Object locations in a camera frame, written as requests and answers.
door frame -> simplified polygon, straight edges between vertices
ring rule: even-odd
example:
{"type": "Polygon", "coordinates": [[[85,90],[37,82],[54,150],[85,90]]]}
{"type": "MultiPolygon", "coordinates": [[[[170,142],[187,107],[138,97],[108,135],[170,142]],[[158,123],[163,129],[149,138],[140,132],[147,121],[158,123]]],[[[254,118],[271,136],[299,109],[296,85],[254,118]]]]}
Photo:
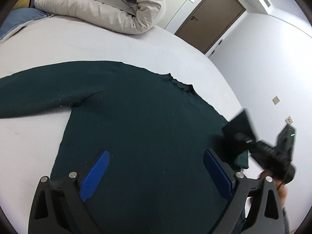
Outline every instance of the door frame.
{"type": "MultiPolygon", "coordinates": [[[[179,27],[179,29],[175,32],[174,35],[177,35],[183,26],[191,19],[191,17],[194,15],[194,13],[199,9],[199,7],[205,2],[206,0],[202,0],[196,8],[191,12],[191,14],[186,18],[186,20],[183,22],[183,24],[179,27]]],[[[239,0],[235,0],[241,7],[242,11],[239,13],[232,21],[231,23],[216,37],[216,39],[212,42],[212,44],[205,50],[204,54],[206,54],[209,49],[222,37],[222,35],[233,25],[233,23],[246,11],[245,7],[239,2],[239,0]]]]}

wall switch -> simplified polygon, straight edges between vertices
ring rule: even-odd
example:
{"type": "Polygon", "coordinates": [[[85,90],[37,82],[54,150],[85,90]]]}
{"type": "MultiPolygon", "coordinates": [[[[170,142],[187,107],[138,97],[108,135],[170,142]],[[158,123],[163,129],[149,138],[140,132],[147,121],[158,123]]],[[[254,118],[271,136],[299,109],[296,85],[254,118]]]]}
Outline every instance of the wall switch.
{"type": "Polygon", "coordinates": [[[293,122],[293,121],[292,121],[292,118],[291,118],[290,116],[289,116],[285,121],[286,121],[286,123],[289,124],[289,125],[292,124],[292,122],[293,122]]]}
{"type": "Polygon", "coordinates": [[[276,96],[274,99],[272,99],[274,104],[277,104],[278,102],[280,102],[280,99],[278,98],[278,96],[276,96]]]}

rolled blanket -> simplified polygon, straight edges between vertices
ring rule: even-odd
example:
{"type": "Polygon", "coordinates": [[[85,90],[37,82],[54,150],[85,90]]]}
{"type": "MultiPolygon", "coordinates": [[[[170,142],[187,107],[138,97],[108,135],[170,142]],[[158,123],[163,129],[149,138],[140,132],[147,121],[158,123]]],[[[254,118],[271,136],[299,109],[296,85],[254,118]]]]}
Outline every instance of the rolled blanket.
{"type": "Polygon", "coordinates": [[[35,0],[35,7],[116,32],[139,34],[162,19],[165,0],[35,0]]]}

person's arm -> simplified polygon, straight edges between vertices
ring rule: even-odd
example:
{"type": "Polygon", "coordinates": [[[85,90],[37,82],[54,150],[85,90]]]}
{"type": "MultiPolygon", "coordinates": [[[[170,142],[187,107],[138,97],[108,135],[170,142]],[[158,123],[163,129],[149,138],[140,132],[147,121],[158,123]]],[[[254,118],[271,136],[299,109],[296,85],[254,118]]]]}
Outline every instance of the person's arm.
{"type": "MultiPolygon", "coordinates": [[[[268,172],[264,171],[260,174],[259,179],[263,180],[266,176],[271,176],[268,172]]],[[[280,198],[280,205],[283,209],[283,217],[284,217],[284,225],[285,225],[285,234],[289,234],[289,222],[288,217],[285,210],[285,201],[287,197],[287,188],[284,184],[282,184],[281,180],[273,179],[274,184],[277,188],[278,196],[280,198]]]]}

door handle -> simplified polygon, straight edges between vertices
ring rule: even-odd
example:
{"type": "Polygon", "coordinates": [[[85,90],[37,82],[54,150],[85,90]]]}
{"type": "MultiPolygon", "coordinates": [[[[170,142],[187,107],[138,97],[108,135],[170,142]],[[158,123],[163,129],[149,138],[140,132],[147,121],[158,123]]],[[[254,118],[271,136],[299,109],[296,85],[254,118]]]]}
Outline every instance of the door handle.
{"type": "Polygon", "coordinates": [[[191,17],[191,20],[194,20],[194,19],[195,19],[196,21],[199,21],[197,18],[195,18],[194,16],[192,16],[192,17],[191,17]]]}

